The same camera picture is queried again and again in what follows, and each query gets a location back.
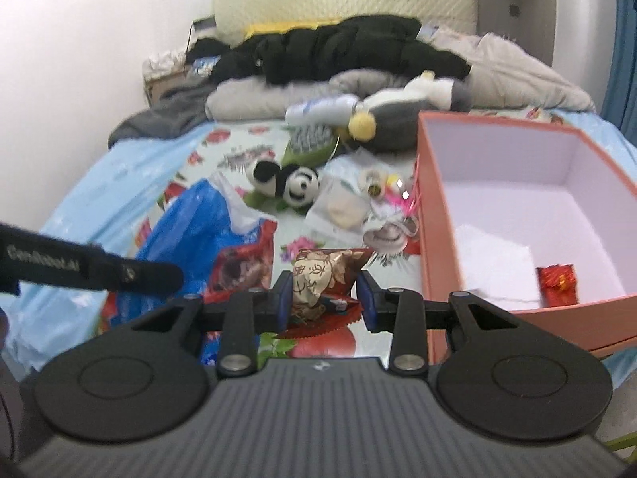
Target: open cardboard box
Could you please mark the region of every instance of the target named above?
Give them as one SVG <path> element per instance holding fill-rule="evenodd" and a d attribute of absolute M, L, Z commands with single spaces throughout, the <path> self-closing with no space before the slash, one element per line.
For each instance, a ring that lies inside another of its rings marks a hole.
<path fill-rule="evenodd" d="M 454 228 L 530 247 L 537 266 L 573 264 L 574 306 L 514 311 L 604 356 L 637 346 L 637 186 L 582 131 L 423 112 L 418 137 L 424 292 L 463 289 Z M 447 352 L 430 333 L 432 359 Z"/>

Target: pillow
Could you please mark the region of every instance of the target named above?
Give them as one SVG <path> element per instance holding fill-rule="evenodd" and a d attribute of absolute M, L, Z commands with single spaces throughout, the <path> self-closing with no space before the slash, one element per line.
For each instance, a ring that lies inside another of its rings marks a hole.
<path fill-rule="evenodd" d="M 245 29 L 245 39 L 255 34 L 283 34 L 288 30 L 292 30 L 292 28 L 318 28 L 323 25 L 335 25 L 342 21 L 342 18 L 321 18 L 318 20 L 302 20 L 300 22 L 252 23 Z"/>

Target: circular pad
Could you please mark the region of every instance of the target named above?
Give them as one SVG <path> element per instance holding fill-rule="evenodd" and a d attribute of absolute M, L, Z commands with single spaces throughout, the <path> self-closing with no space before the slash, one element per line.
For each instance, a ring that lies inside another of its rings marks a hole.
<path fill-rule="evenodd" d="M 58 431 L 90 442 L 131 442 L 180 425 L 201 406 L 209 379 L 169 335 L 116 330 L 60 354 L 35 397 Z"/>
<path fill-rule="evenodd" d="M 546 357 L 515 356 L 493 368 L 493 379 L 516 397 L 548 397 L 566 384 L 566 370 Z"/>
<path fill-rule="evenodd" d="M 612 383 L 592 354 L 530 325 L 469 333 L 436 381 L 440 399 L 460 422 L 515 442 L 596 429 Z"/>
<path fill-rule="evenodd" d="M 88 365 L 80 386 L 100 399 L 125 399 L 142 393 L 153 380 L 153 369 L 132 357 L 107 357 Z"/>

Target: white bottle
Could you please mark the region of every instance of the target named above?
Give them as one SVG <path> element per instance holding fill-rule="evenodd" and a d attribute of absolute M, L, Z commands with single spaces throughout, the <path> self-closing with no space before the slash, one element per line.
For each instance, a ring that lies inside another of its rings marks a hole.
<path fill-rule="evenodd" d="M 356 95 L 339 95 L 308 100 L 287 108 L 285 121 L 289 125 L 330 125 L 347 127 L 354 107 L 360 102 Z"/>

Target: red snack bag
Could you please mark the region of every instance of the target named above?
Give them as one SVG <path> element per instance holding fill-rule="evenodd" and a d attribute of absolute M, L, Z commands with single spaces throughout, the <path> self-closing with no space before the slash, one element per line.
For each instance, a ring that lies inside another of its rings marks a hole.
<path fill-rule="evenodd" d="M 253 287 L 270 288 L 276 226 L 274 221 L 263 221 L 256 243 L 219 252 L 203 294 L 205 303 L 223 302 L 232 293 Z"/>
<path fill-rule="evenodd" d="M 539 288 L 549 307 L 576 305 L 577 277 L 572 265 L 537 268 Z"/>
<path fill-rule="evenodd" d="M 111 328 L 111 318 L 117 315 L 117 293 L 110 292 L 100 311 L 97 334 L 103 334 Z"/>

